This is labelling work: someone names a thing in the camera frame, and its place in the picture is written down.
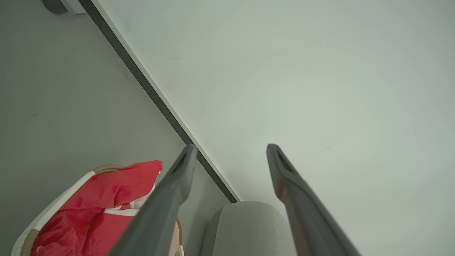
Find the grey fabric sofa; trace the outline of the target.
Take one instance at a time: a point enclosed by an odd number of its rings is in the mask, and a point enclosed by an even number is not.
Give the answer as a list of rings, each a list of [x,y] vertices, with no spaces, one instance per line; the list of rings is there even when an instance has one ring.
[[[289,221],[273,206],[242,201],[210,220],[200,256],[297,256]]]

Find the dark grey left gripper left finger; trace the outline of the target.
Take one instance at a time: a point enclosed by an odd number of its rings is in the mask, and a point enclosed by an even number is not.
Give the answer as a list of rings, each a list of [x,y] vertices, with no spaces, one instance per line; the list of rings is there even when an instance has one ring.
[[[188,198],[198,149],[187,145],[109,256],[168,256],[180,205]]]

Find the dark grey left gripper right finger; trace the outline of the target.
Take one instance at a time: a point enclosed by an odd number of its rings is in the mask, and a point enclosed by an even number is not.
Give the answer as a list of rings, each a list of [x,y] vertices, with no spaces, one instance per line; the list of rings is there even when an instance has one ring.
[[[267,161],[274,191],[285,205],[298,256],[361,256],[312,188],[276,144]]]

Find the black and white baseboard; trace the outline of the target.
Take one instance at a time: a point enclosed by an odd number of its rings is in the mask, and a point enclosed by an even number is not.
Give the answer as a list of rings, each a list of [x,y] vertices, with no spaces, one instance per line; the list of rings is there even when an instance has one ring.
[[[78,0],[78,2],[102,32],[146,94],[148,94],[176,131],[180,139],[187,145],[194,144],[197,147],[199,150],[198,161],[224,196],[232,203],[241,201],[234,188],[232,188],[232,185],[221,174],[215,161],[209,156],[208,152],[206,152],[205,148],[192,133],[163,89],[155,83],[152,75],[150,75],[148,69],[140,60],[139,55],[130,47],[125,36],[121,34],[112,19],[108,16],[106,10],[102,7],[100,0]]]

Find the black round frame foot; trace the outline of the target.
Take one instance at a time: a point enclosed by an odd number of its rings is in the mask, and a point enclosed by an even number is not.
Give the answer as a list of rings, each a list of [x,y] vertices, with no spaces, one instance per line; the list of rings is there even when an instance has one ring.
[[[41,2],[52,14],[61,15],[68,12],[60,0],[41,0]]]

